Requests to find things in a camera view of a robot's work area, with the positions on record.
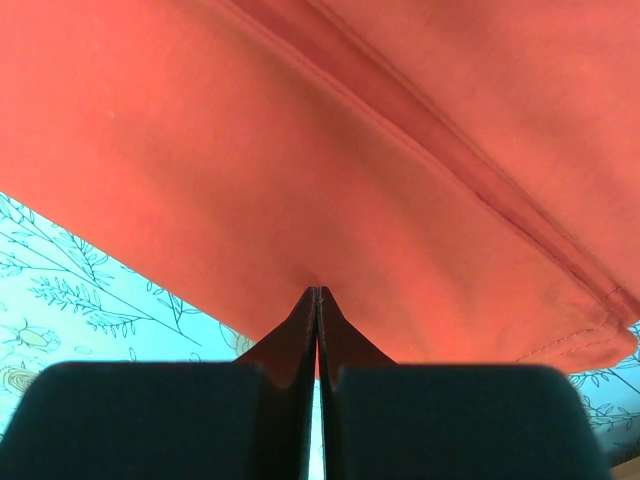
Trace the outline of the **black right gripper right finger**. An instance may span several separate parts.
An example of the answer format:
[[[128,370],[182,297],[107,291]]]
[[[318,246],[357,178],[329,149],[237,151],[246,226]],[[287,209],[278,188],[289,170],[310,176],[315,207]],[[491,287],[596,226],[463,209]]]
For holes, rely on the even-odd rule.
[[[392,361],[317,291],[330,479],[606,479],[579,397],[542,365]]]

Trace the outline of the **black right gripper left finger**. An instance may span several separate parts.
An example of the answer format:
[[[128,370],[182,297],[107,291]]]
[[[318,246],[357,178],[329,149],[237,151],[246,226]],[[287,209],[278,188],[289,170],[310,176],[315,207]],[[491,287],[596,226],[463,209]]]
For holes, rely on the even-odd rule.
[[[26,390],[5,479],[304,479],[318,292],[231,362],[64,362]]]

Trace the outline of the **orange t-shirt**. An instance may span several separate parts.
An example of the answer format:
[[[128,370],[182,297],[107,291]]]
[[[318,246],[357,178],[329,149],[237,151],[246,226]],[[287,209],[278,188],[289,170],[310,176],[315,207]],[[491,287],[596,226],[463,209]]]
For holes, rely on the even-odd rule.
[[[1,189],[257,339],[325,285],[399,362],[637,345],[635,1],[5,1]]]

